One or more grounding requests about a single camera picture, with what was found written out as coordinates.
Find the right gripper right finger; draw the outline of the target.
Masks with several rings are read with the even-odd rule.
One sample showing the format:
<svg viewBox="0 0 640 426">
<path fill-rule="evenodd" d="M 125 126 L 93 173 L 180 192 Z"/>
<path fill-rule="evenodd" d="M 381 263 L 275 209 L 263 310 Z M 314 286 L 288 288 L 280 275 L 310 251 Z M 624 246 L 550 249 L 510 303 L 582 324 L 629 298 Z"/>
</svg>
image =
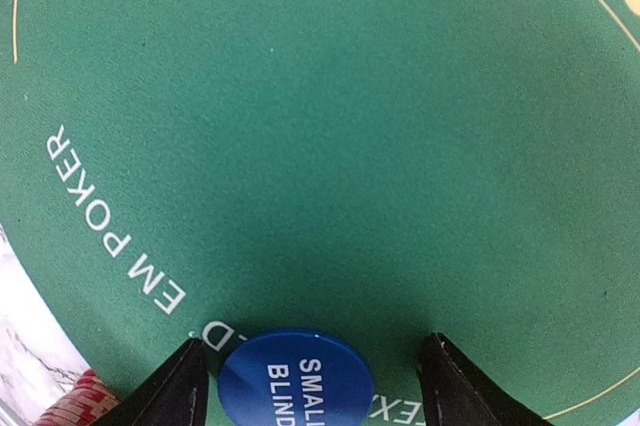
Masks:
<svg viewBox="0 0 640 426">
<path fill-rule="evenodd" d="M 422 341 L 417 376 L 428 425 L 549 423 L 508 395 L 442 333 Z"/>
</svg>

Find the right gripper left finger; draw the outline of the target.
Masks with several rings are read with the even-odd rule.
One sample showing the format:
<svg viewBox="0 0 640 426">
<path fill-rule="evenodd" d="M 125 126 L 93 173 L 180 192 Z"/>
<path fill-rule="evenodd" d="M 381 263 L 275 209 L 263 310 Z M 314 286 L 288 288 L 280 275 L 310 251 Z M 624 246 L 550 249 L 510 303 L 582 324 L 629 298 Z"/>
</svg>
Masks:
<svg viewBox="0 0 640 426">
<path fill-rule="evenodd" d="M 103 426 L 204 426 L 209 371 L 204 344 L 185 341 L 129 397 L 99 418 Z"/>
</svg>

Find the red tan 5 chip stack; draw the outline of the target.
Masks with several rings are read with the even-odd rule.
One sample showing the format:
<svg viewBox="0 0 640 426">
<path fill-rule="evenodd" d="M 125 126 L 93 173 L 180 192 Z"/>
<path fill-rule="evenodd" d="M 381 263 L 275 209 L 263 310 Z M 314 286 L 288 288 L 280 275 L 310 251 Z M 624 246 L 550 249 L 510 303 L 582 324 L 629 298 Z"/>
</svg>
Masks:
<svg viewBox="0 0 640 426">
<path fill-rule="evenodd" d="M 80 375 L 72 389 L 33 423 L 33 426 L 87 426 L 120 404 L 120 399 L 93 369 Z"/>
</svg>

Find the blue small blind button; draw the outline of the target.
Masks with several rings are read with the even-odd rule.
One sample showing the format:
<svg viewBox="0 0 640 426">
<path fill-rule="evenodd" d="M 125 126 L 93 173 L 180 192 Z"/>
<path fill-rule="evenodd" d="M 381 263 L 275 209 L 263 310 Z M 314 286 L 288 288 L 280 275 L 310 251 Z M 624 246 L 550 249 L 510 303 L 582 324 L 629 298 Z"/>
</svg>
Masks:
<svg viewBox="0 0 640 426">
<path fill-rule="evenodd" d="M 281 329 L 248 339 L 224 361 L 217 381 L 235 425 L 361 425 L 374 380 L 351 346 L 320 332 Z"/>
</svg>

